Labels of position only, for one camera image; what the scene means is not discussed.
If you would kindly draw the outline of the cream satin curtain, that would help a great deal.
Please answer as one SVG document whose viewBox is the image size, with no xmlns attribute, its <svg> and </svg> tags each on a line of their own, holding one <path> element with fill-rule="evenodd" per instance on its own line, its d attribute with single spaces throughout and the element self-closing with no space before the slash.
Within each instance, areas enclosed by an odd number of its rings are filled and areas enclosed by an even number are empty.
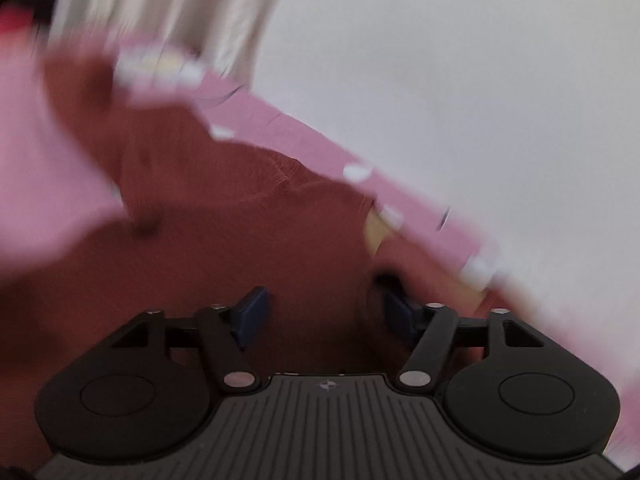
<svg viewBox="0 0 640 480">
<path fill-rule="evenodd" d="M 253 79 L 262 34 L 278 0 L 55 0 L 50 35 L 95 28 L 182 44 L 240 84 Z"/>
</svg>

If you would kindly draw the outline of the red cloth at edge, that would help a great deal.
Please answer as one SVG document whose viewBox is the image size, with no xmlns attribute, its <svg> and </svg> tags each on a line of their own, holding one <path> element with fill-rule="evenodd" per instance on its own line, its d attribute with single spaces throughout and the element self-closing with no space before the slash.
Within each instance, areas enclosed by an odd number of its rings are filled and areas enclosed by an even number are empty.
<svg viewBox="0 0 640 480">
<path fill-rule="evenodd" d="M 32 27 L 34 12 L 32 9 L 14 3 L 2 4 L 0 8 L 0 35 L 12 35 L 28 32 Z"/>
</svg>

